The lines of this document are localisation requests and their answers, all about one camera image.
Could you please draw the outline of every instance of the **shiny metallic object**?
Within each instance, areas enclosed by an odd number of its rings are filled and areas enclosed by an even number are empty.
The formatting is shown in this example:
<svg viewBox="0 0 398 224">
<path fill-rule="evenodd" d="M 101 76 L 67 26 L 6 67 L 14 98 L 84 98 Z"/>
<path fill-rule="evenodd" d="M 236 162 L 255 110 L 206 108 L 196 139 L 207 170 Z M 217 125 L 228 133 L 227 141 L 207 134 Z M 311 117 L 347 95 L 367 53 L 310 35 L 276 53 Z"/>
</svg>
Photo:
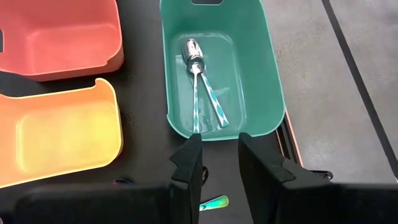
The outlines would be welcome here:
<svg viewBox="0 0 398 224">
<path fill-rule="evenodd" d="M 216 94 L 214 93 L 213 89 L 210 86 L 210 83 L 204 74 L 205 72 L 205 62 L 203 60 L 203 52 L 199 47 L 198 42 L 195 39 L 187 39 L 182 47 L 182 53 L 187 63 L 187 70 L 193 73 L 193 132 L 199 133 L 199 123 L 198 123 L 198 105 L 197 105 L 197 75 L 200 75 L 203 83 L 205 84 L 206 91 L 208 96 L 210 97 L 211 105 L 215 113 L 217 114 L 218 122 L 220 126 L 226 127 L 229 125 L 229 122 L 224 114 L 223 109 L 221 108 L 220 103 L 217 100 Z"/>
</svg>

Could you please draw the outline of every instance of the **utensil handle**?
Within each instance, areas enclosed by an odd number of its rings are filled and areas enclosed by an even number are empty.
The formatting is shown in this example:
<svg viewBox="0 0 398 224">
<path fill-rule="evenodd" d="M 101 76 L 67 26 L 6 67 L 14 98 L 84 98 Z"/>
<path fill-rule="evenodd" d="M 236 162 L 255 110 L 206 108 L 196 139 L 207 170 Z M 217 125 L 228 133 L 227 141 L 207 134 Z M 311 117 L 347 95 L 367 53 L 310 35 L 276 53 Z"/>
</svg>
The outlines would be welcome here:
<svg viewBox="0 0 398 224">
<path fill-rule="evenodd" d="M 193 75 L 193 133 L 199 131 L 198 74 Z"/>
<path fill-rule="evenodd" d="M 225 208 L 229 204 L 229 199 L 226 195 L 219 196 L 207 202 L 201 203 L 199 211 L 212 210 L 217 208 Z"/>
<path fill-rule="evenodd" d="M 210 86 L 210 83 L 204 73 L 201 73 L 201 78 L 203 79 L 203 82 L 205 83 L 205 87 L 207 90 L 207 93 L 210 97 L 211 104 L 213 105 L 214 111 L 217 114 L 218 122 L 220 122 L 221 127 L 226 127 L 229 125 L 228 120 L 226 119 L 225 113 L 223 109 L 221 108 L 220 103 L 217 100 L 216 94 L 214 93 L 213 89 Z"/>
</svg>

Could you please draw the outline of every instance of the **spoon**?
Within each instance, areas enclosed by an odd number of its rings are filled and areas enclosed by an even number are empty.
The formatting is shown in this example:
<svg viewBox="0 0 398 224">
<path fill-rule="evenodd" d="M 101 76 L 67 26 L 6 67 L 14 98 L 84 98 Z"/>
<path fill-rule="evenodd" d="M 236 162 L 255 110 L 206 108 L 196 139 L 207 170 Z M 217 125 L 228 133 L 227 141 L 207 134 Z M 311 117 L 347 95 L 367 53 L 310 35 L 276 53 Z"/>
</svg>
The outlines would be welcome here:
<svg viewBox="0 0 398 224">
<path fill-rule="evenodd" d="M 221 108 L 220 103 L 217 100 L 216 94 L 214 93 L 213 89 L 210 86 L 210 83 L 204 74 L 205 71 L 205 63 L 203 60 L 203 52 L 201 51 L 201 48 L 199 47 L 198 42 L 195 39 L 187 39 L 185 44 L 183 45 L 183 57 L 185 59 L 185 62 L 187 63 L 187 69 L 189 72 L 193 73 L 193 130 L 195 132 L 195 128 L 199 128 L 199 122 L 197 122 L 197 127 L 195 126 L 196 119 L 195 115 L 197 116 L 197 75 L 201 75 L 201 78 L 205 84 L 207 94 L 210 97 L 211 105 L 213 106 L 213 109 L 215 113 L 217 114 L 218 122 L 220 123 L 220 126 L 226 127 L 229 125 L 228 120 L 226 119 L 226 116 L 224 114 L 223 109 Z"/>
<path fill-rule="evenodd" d="M 207 202 L 203 202 L 199 206 L 199 211 L 212 210 L 217 208 L 225 208 L 229 204 L 229 199 L 226 195 L 219 196 Z"/>
</svg>

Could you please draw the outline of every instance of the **red plastic bin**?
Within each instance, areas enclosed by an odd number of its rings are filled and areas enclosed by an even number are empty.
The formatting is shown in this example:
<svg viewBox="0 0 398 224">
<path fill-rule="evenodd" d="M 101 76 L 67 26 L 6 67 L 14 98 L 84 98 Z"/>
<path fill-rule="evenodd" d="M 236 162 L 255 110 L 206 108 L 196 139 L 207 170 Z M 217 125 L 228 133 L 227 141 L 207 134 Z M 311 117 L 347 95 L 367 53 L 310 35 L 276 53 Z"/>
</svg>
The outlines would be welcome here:
<svg viewBox="0 0 398 224">
<path fill-rule="evenodd" d="M 113 72 L 124 60 L 116 0 L 1 0 L 0 30 L 0 70 L 36 81 Z"/>
</svg>

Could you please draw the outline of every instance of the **concrete floor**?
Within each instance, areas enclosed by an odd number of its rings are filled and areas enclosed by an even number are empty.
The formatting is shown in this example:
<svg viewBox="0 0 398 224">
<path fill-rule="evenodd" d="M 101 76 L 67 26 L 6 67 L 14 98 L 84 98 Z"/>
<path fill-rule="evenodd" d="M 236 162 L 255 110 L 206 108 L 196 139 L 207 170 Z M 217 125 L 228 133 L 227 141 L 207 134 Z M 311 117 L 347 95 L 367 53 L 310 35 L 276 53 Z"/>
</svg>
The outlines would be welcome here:
<svg viewBox="0 0 398 224">
<path fill-rule="evenodd" d="M 398 1 L 331 0 L 398 154 Z M 395 183 L 321 0 L 264 1 L 304 166 L 335 182 Z"/>
</svg>

